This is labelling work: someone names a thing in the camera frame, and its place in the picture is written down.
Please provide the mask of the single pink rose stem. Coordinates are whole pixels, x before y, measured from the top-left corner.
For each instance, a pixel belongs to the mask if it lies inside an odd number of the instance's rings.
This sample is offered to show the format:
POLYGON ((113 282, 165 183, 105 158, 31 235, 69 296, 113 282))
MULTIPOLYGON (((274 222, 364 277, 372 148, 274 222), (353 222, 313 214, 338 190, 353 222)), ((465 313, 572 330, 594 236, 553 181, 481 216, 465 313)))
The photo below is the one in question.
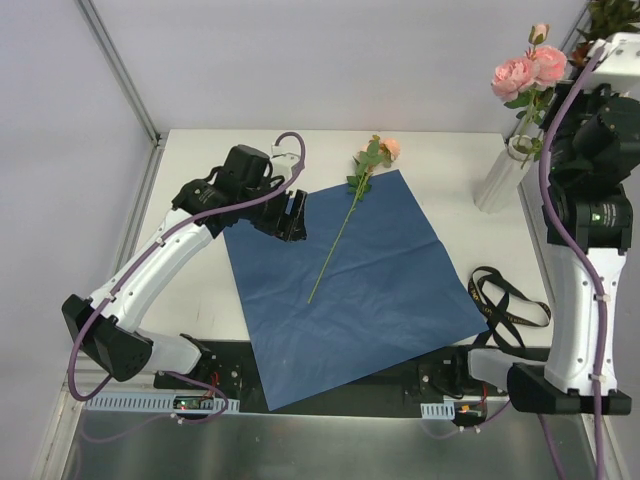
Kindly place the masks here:
POLYGON ((506 60, 494 70, 494 95, 506 108, 517 110, 516 118, 522 121, 514 149, 525 155, 525 162, 539 159, 542 141, 538 137, 525 141, 525 132, 532 124, 542 124, 566 65, 565 54, 557 48, 533 45, 523 56, 506 60))

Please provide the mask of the orange brown flower stem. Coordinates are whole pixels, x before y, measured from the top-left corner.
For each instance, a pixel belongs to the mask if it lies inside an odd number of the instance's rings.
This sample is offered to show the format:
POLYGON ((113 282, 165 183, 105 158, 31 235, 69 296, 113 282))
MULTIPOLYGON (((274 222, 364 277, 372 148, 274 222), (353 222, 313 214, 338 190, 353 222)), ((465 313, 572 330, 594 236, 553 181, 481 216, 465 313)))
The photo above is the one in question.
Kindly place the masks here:
POLYGON ((607 39, 617 33, 639 32, 639 2, 633 0, 595 0, 587 5, 588 25, 577 28, 580 40, 571 53, 569 62, 574 67, 586 64, 587 53, 599 39, 607 39))

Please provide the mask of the blue wrapping paper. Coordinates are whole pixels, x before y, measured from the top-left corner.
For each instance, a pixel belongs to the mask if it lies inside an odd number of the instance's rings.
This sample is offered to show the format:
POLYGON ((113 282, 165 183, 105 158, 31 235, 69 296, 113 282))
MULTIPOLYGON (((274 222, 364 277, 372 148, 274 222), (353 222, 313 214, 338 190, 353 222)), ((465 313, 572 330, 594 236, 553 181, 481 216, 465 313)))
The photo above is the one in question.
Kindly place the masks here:
POLYGON ((397 171, 311 193, 303 241, 224 235, 270 409, 478 335, 483 316, 397 171))

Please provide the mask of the pink artificial flower bunch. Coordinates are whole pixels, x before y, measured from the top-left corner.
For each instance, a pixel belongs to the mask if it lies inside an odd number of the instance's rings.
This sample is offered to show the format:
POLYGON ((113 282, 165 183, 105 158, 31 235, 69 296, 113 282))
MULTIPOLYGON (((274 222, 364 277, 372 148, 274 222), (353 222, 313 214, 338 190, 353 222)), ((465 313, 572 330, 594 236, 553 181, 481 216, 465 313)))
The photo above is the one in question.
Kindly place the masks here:
POLYGON ((334 255, 351 216, 357 209, 358 203, 363 201, 365 195, 370 192, 372 188, 371 179, 374 176, 374 173, 379 167, 386 169, 390 168, 400 156, 400 153, 401 147, 396 139, 381 138, 378 134, 373 134, 367 144, 352 157, 354 162, 353 174, 346 177, 348 193, 352 196, 351 205, 349 206, 346 216, 336 237, 334 238, 313 288, 308 296, 308 304, 312 303, 316 295, 331 258, 334 255))

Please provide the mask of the black ribbon gold lettering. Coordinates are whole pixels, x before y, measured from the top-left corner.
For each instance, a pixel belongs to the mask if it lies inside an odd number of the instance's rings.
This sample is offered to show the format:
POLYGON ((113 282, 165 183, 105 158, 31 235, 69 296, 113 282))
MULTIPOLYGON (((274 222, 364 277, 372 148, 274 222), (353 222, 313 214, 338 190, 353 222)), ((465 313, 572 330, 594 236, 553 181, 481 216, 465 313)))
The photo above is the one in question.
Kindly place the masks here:
POLYGON ((494 267, 480 266, 474 269, 467 284, 467 291, 487 324, 487 330, 476 336, 473 342, 475 347, 486 347, 492 339, 503 353, 524 358, 527 347, 517 327, 547 328, 551 324, 552 314, 549 306, 544 302, 529 299, 494 267), (503 292, 497 303, 484 293, 483 287, 486 284, 491 284, 503 292), (544 313, 545 322, 538 324, 511 313, 509 311, 511 298, 540 308, 544 313))

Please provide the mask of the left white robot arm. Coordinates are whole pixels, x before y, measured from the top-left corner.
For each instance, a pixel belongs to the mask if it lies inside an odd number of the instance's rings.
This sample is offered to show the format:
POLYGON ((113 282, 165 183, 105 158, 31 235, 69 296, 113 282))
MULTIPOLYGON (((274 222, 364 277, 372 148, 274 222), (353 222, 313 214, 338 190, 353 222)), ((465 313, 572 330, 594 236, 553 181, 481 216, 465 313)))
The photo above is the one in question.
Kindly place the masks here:
POLYGON ((264 153, 230 149, 221 166, 184 184, 154 235, 105 285, 88 297, 70 295, 61 311, 80 351, 119 382, 143 370, 174 371, 188 388, 211 377, 211 355, 195 339, 141 329, 156 297, 183 266, 224 229, 246 221, 285 242, 305 239, 305 192, 289 186, 305 154, 280 144, 264 153))

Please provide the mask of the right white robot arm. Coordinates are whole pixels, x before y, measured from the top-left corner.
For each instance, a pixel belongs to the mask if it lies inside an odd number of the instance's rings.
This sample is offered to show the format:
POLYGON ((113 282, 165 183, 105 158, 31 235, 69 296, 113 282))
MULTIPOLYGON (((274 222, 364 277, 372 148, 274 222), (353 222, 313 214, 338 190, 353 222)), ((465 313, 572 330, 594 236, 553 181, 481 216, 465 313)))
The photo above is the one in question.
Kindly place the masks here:
POLYGON ((612 359, 617 284, 632 242, 633 208, 623 181, 639 163, 639 104, 603 83, 554 104, 543 129, 550 158, 540 165, 550 282, 555 300, 548 351, 507 342, 500 327, 520 319, 509 303, 521 292, 492 267, 472 273, 468 291, 489 329, 457 356, 452 387, 473 394, 484 383, 505 391, 521 412, 625 416, 632 400, 612 359))

